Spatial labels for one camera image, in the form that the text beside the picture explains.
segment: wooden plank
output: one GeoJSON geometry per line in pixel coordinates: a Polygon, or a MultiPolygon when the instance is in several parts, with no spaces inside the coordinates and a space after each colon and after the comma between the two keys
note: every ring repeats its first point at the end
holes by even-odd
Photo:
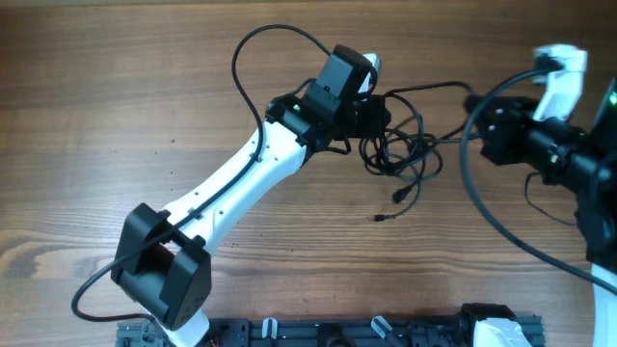
{"type": "MultiPolygon", "coordinates": [[[[254,28],[284,22],[330,47],[379,53],[378,93],[444,80],[485,92],[531,68],[534,46],[577,44],[589,50],[589,68],[574,122],[588,127],[617,72],[614,8],[451,0],[0,11],[0,345],[113,342],[115,325],[79,321],[70,298],[112,259],[135,205],[177,199],[254,131],[229,72],[236,44],[254,28]]],[[[238,70],[263,110],[325,59],[302,37],[270,32],[246,45],[238,70]]],[[[525,84],[511,93],[541,90],[525,84]]],[[[436,135],[466,116],[456,90],[408,97],[436,135]]],[[[407,117],[400,105],[389,108],[394,121],[407,117]]],[[[463,189],[457,149],[443,147],[444,170],[420,203],[382,224],[365,217],[397,210],[390,195],[401,182],[368,174],[357,153],[314,156],[229,234],[214,258],[207,314],[349,318],[491,302],[542,315],[550,345],[590,345],[591,286],[523,254],[483,221],[463,189]]],[[[495,168],[476,154],[472,166],[483,198],[513,232],[589,268],[578,231],[524,203],[529,167],[495,168]]],[[[573,218],[568,192],[536,182],[531,195],[573,218]]],[[[139,309],[107,279],[82,306],[101,315],[139,309]]]]}

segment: wooden surface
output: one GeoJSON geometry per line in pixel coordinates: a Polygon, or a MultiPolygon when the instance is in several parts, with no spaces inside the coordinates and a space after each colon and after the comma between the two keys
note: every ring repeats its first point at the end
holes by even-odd
{"type": "MultiPolygon", "coordinates": [[[[444,80],[486,92],[529,69],[531,49],[589,50],[574,122],[589,126],[615,75],[614,1],[412,1],[225,4],[0,12],[0,345],[109,346],[115,324],[73,317],[75,289],[115,253],[126,214],[160,208],[197,186],[255,129],[229,65],[242,37],[274,22],[327,46],[378,52],[377,92],[444,80]]],[[[326,57],[293,33],[264,33],[239,59],[263,111],[315,76],[326,57]]],[[[512,93],[539,96],[523,84],[512,93]]],[[[465,117],[456,90],[409,94],[429,132],[465,117]]],[[[407,117],[389,104],[394,121],[407,117]]],[[[210,317],[371,317],[453,313],[488,302],[542,315],[549,346],[588,346],[591,286],[507,243],[469,201],[456,146],[438,179],[393,222],[394,178],[356,153],[314,156],[270,191],[213,259],[210,317]]],[[[522,239],[589,269],[572,227],[528,207],[529,167],[495,168],[474,145],[482,197],[522,239]]],[[[535,182],[531,197],[572,219],[573,197],[535,182]]],[[[139,310],[107,277],[84,298],[96,314],[139,310]]]]}

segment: wooden table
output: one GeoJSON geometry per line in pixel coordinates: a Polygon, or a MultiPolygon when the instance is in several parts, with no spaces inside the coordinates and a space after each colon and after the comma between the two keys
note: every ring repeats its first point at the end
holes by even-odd
{"type": "MultiPolygon", "coordinates": [[[[532,67],[535,46],[589,50],[574,122],[588,127],[617,74],[614,1],[259,3],[0,12],[0,345],[109,346],[115,324],[75,318],[75,289],[114,256],[126,214],[197,186],[255,129],[231,80],[236,44],[254,28],[289,23],[327,46],[383,58],[377,92],[463,80],[486,92],[532,67]]],[[[251,40],[240,79],[263,111],[315,76],[326,57],[289,32],[251,40]]],[[[540,96],[522,84],[511,94],[540,96]]],[[[409,93],[429,132],[466,116],[457,90],[409,93]]],[[[408,116],[392,102],[394,120],[408,116]]],[[[407,130],[414,131],[409,125],[407,130]]],[[[477,155],[482,197],[530,244],[589,269],[584,242],[527,206],[525,165],[496,168],[477,155]]],[[[453,313],[465,302],[506,304],[544,317],[550,346],[588,346],[591,285],[505,241],[462,185],[457,146],[443,173],[404,217],[395,178],[368,174],[356,152],[314,156],[270,191],[213,258],[210,317],[350,318],[453,313]]],[[[573,219],[574,199],[535,182],[531,197],[573,219]]],[[[139,310],[107,277],[82,308],[139,310]]]]}

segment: wood grain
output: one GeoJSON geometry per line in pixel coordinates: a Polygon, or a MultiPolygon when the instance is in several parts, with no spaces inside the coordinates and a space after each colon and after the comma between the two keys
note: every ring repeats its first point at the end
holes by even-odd
{"type": "MultiPolygon", "coordinates": [[[[70,298],[112,259],[135,205],[160,208],[182,196],[254,131],[229,64],[255,27],[289,23],[330,47],[378,52],[377,92],[444,80],[485,92],[529,69],[534,46],[577,44],[589,50],[589,68],[574,122],[588,127],[617,72],[615,10],[614,1],[449,0],[1,11],[0,345],[113,343],[115,325],[79,321],[70,298]]],[[[246,45],[238,69],[263,110],[324,62],[307,40],[270,32],[246,45]]],[[[511,93],[541,91],[521,85],[511,93]]],[[[456,90],[409,94],[438,135],[465,117],[463,97],[456,90]]],[[[407,117],[399,105],[389,108],[394,121],[407,117]]],[[[229,234],[213,260],[207,314],[370,317],[492,302],[542,315],[550,346],[590,345],[591,286],[487,225],[463,189],[457,149],[443,147],[443,173],[425,185],[420,203],[382,224],[365,217],[395,211],[390,195],[401,182],[366,173],[357,153],[314,156],[229,234]]],[[[502,222],[589,269],[578,231],[524,203],[529,167],[495,168],[476,154],[472,166],[502,222]]],[[[568,192],[535,182],[531,196],[557,217],[573,218],[568,192]]],[[[101,315],[139,309],[107,279],[82,307],[101,315]]]]}

